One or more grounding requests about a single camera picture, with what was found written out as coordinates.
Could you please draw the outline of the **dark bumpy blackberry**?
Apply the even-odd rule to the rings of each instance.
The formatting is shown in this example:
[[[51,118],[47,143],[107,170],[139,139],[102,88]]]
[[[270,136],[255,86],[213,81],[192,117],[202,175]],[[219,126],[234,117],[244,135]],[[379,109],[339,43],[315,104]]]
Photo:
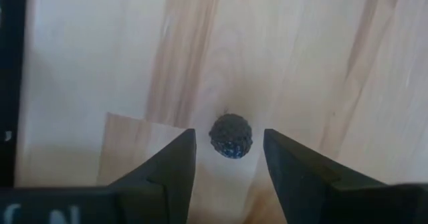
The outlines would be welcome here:
[[[213,148],[220,155],[231,159],[243,158],[253,144],[253,132],[249,122],[232,113],[225,113],[214,121],[209,137]]]

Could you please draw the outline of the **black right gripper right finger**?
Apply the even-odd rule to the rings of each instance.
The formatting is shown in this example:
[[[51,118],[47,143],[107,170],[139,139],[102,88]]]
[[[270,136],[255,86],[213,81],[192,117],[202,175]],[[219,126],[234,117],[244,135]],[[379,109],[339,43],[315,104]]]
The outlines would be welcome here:
[[[331,192],[386,185],[274,129],[264,130],[263,151],[288,224],[320,224]]]

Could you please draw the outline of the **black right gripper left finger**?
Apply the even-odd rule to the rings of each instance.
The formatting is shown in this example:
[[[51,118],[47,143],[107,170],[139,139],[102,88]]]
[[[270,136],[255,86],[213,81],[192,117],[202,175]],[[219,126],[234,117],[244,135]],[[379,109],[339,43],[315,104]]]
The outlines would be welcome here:
[[[195,131],[186,129],[163,149],[108,186],[114,224],[186,224],[195,179]]]

